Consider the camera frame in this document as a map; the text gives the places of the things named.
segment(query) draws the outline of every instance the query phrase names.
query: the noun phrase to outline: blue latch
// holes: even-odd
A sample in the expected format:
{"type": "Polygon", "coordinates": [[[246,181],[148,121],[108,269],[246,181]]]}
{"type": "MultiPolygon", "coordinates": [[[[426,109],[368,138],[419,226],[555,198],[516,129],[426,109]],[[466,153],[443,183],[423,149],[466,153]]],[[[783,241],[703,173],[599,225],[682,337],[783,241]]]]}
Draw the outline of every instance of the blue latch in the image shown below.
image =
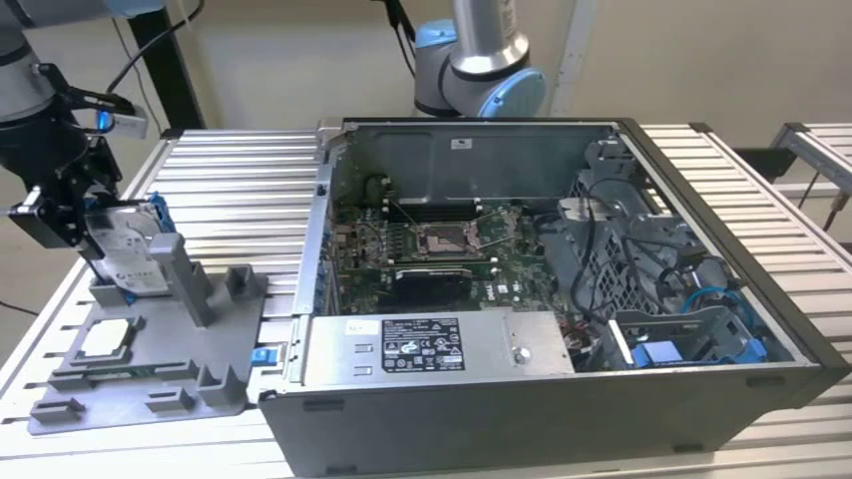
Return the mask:
{"type": "Polygon", "coordinates": [[[279,364],[279,351],[270,347],[258,347],[252,351],[252,367],[279,364]]]}

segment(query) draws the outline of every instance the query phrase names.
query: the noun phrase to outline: blue cable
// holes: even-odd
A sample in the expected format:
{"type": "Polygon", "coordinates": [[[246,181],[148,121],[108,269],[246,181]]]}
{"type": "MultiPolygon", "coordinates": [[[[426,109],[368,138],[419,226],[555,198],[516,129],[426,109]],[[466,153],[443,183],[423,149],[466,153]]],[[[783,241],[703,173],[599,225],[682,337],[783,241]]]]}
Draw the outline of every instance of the blue cable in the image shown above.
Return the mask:
{"type": "Polygon", "coordinates": [[[692,305],[692,303],[695,302],[695,299],[698,299],[699,296],[711,292],[720,292],[726,296],[728,296],[731,299],[734,299],[736,304],[743,308],[743,311],[746,312],[746,316],[748,317],[747,326],[748,326],[748,329],[751,329],[755,326],[755,315],[754,315],[752,308],[743,301],[743,299],[740,299],[740,296],[738,296],[732,291],[730,291],[724,287],[710,286],[710,287],[703,287],[699,291],[696,291],[690,297],[687,297],[687,300],[683,303],[683,307],[680,308],[680,314],[690,311],[690,306],[692,305]]]}

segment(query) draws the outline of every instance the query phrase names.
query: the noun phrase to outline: aluminum extrusion table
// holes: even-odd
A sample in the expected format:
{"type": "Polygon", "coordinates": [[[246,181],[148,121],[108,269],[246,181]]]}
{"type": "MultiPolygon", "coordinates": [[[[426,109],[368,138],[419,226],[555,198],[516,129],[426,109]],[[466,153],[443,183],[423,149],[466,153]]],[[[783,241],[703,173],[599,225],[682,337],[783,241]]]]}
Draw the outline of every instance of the aluminum extrusion table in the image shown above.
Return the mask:
{"type": "MultiPolygon", "coordinates": [[[[852,257],[712,132],[644,127],[823,334],[852,361],[852,257]]],[[[271,276],[259,343],[291,337],[291,313],[315,191],[316,132],[190,131],[160,142],[128,197],[168,196],[187,249],[208,271],[250,262],[271,276]]],[[[290,477],[260,410],[235,417],[34,437],[32,402],[62,362],[91,303],[79,261],[0,370],[0,477],[63,474],[290,477]]],[[[280,369],[256,368],[251,397],[280,369]]],[[[447,477],[850,477],[852,376],[800,410],[767,414],[712,454],[690,454],[447,477]]]]}
{"type": "Polygon", "coordinates": [[[788,148],[843,193],[852,194],[852,125],[788,123],[772,148],[788,148]]]}

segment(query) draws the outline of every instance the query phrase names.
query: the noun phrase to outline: blue tab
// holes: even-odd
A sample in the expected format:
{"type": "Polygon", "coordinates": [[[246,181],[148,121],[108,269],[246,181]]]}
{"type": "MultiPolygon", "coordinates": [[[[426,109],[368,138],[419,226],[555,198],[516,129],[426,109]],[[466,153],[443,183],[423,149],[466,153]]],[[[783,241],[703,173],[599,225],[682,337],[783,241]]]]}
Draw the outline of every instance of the blue tab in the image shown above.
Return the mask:
{"type": "Polygon", "coordinates": [[[658,366],[683,361],[672,341],[643,342],[632,350],[636,367],[658,366]]]}
{"type": "Polygon", "coordinates": [[[268,347],[259,347],[252,351],[252,367],[275,366],[279,364],[279,351],[268,347]]]}
{"type": "Polygon", "coordinates": [[[155,210],[158,210],[160,230],[163,233],[176,233],[178,229],[175,228],[172,216],[170,215],[170,206],[166,203],[166,198],[163,198],[158,192],[154,192],[148,198],[148,203],[151,203],[155,206],[155,210]]]}
{"type": "Polygon", "coordinates": [[[767,361],[767,348],[763,346],[763,342],[754,337],[746,344],[746,349],[734,358],[736,364],[755,364],[767,361]]]}

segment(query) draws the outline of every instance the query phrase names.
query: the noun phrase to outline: motherboard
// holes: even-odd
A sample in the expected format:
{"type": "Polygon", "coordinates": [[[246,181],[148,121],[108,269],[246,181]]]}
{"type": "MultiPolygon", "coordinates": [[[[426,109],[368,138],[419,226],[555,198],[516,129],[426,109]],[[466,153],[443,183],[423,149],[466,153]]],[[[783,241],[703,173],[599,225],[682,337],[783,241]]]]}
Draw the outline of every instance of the motherboard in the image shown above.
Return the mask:
{"type": "Polygon", "coordinates": [[[391,205],[338,213],[335,258],[343,314],[436,310],[554,310],[567,301],[532,216],[511,202],[435,214],[391,205]],[[458,221],[466,215],[472,218],[458,221]]]}

